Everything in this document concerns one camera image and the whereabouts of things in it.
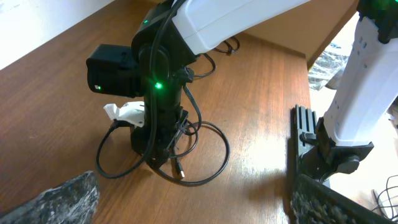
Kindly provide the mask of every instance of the brown wooden tabletop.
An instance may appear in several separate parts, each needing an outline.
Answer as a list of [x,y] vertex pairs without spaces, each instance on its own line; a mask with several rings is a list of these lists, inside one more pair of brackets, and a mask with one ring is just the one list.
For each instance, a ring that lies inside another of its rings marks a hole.
[[[90,91],[85,60],[98,44],[130,45],[152,3],[118,0],[0,71],[0,212],[87,170],[111,121],[107,103],[128,99]],[[203,120],[229,139],[224,172],[201,187],[181,187],[146,164],[122,179],[99,177],[95,223],[285,223],[285,179],[290,109],[310,106],[305,59],[282,47],[239,34],[230,57],[209,54],[217,71],[189,84]],[[205,73],[201,57],[192,65]],[[182,106],[196,121],[182,97]],[[182,159],[186,180],[214,173],[225,155],[222,139],[200,130],[197,148]],[[184,150],[189,138],[178,143]],[[101,162],[117,173],[139,158],[129,130],[108,138]],[[163,170],[170,173],[170,167]]]

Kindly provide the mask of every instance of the wood grain surface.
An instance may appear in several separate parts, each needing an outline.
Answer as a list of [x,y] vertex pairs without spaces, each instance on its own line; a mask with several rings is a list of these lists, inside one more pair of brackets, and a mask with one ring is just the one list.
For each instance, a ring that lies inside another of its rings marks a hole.
[[[132,100],[92,93],[85,60],[98,44],[130,45],[152,6],[115,1],[0,71],[0,212],[95,170],[97,147],[111,124],[103,106]],[[194,188],[171,184],[146,165],[122,179],[99,177],[95,223],[288,222],[289,110],[296,103],[310,106],[306,61],[245,34],[238,39],[238,53],[210,52],[216,73],[189,85],[203,120],[218,125],[229,139],[231,158],[224,172]],[[192,68],[205,73],[211,67],[201,57]],[[196,121],[185,96],[182,105]],[[184,137],[180,150],[191,141]],[[186,179],[208,177],[224,155],[221,138],[201,129],[197,148],[182,159]],[[118,129],[108,138],[101,162],[116,173],[138,158],[129,130]],[[163,170],[170,173],[167,165]]]

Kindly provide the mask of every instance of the white plastic object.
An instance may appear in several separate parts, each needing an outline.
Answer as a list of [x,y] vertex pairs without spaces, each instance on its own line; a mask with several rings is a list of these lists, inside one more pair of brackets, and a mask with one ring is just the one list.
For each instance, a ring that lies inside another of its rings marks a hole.
[[377,26],[364,17],[355,30],[339,89],[324,123],[337,146],[364,146],[373,128],[398,95],[398,39],[378,41]]
[[172,20],[191,51],[198,55],[307,1],[186,0]]
[[104,110],[111,120],[127,121],[140,128],[144,126],[145,107],[143,101],[127,102],[121,108],[110,103],[104,106]]

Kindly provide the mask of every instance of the green led light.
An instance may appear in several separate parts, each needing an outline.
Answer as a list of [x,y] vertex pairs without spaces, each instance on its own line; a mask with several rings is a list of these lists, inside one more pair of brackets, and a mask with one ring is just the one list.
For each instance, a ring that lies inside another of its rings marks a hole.
[[159,90],[159,89],[163,88],[163,85],[161,83],[156,83],[155,88]]

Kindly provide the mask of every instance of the white wall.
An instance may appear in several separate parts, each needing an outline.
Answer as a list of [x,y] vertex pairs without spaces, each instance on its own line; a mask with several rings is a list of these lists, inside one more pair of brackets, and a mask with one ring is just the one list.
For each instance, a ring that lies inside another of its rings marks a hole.
[[0,70],[113,0],[0,0]]

